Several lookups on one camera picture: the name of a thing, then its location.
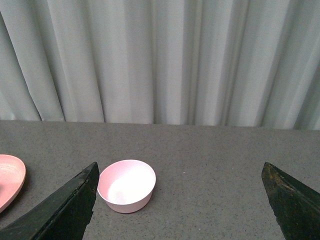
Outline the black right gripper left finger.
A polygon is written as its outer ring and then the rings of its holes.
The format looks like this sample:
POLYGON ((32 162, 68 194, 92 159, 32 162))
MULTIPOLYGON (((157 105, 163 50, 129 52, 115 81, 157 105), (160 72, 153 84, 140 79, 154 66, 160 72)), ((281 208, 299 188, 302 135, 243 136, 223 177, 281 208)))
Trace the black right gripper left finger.
POLYGON ((93 215, 99 182, 96 162, 0 231, 2 240, 81 240, 93 215))

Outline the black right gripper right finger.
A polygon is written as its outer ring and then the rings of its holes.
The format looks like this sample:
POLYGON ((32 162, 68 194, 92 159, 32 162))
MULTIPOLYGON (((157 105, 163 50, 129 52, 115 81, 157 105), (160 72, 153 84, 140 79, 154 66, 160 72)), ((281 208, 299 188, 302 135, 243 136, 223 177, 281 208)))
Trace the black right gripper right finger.
POLYGON ((261 172, 269 204, 286 240, 320 238, 320 194, 270 162, 261 172))

